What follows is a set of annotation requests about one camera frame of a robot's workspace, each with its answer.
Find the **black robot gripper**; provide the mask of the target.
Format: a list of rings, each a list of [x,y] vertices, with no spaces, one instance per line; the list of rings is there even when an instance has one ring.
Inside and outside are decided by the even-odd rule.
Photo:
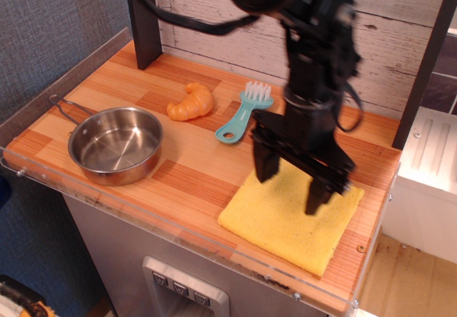
[[[257,179],[263,183],[276,175],[284,159],[310,175],[305,214],[315,215],[334,193],[348,189],[355,163],[336,143],[334,134],[341,112],[340,98],[326,103],[286,101],[285,113],[255,111],[252,131]]]

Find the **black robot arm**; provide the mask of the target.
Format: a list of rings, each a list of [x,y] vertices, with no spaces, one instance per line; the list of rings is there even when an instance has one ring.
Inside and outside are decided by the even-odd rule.
[[[354,162],[334,134],[360,56],[353,44],[353,0],[232,0],[248,14],[278,19],[286,32],[289,78],[282,114],[255,111],[253,154],[259,181],[285,160],[311,176],[304,205],[314,215],[348,187]]]

